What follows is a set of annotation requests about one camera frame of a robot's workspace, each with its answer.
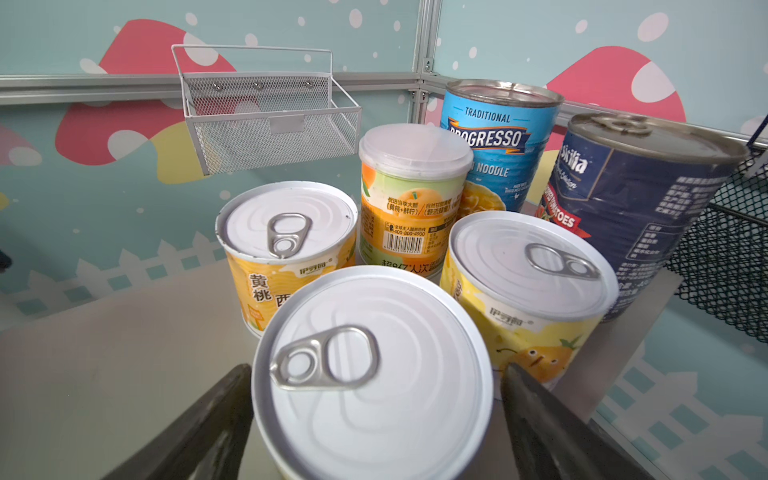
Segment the white lid small can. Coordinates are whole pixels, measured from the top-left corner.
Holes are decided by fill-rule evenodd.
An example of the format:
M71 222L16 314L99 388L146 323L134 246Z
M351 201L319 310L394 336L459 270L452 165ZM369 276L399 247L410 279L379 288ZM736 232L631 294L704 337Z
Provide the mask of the white lid small can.
M548 390L619 294L613 267L587 241L507 211L454 224L440 286L475 322L496 380L518 365Z

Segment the green yellow white lid can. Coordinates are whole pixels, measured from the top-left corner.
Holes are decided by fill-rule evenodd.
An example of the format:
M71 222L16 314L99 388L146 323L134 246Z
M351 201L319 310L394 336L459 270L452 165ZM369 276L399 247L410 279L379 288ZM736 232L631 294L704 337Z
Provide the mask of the green yellow white lid can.
M375 127L360 140L359 254L422 277L442 268L473 151L439 127Z

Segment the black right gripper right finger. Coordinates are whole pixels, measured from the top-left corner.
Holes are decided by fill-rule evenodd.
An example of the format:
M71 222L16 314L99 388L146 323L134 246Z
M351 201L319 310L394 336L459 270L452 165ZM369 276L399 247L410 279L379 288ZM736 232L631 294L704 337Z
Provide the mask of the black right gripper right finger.
M649 479L517 364L506 367L501 396L521 479Z

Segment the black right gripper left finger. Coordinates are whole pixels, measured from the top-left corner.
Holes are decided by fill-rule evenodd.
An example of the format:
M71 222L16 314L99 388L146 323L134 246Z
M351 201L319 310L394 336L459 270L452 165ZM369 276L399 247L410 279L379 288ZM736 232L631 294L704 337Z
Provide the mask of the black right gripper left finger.
M236 479L253 422L251 366L235 366L108 479Z

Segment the blue chicken noodle soup can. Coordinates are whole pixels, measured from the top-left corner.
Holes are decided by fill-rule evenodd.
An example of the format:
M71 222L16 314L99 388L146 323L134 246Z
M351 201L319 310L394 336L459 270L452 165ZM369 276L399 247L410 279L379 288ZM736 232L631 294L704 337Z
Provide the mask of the blue chicken noodle soup can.
M564 101L544 87L508 81L447 84L440 127L466 140L474 154L461 217L522 209Z

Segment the dark chopped tomatoes can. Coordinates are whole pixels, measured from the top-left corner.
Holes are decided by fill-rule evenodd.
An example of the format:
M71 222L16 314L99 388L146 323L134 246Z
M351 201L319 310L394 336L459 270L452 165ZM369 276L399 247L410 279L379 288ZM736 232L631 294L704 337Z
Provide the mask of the dark chopped tomatoes can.
M657 118L573 116L536 217L586 240L613 268L619 317L651 283L736 167L745 145Z

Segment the yellow can silver lid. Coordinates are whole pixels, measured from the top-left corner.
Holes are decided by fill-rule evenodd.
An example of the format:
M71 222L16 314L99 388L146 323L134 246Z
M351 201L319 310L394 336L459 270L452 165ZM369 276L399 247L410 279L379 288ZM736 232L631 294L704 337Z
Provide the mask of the yellow can silver lid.
M299 289L355 262L359 210L331 185L269 183L230 200L215 221L248 330L263 335Z

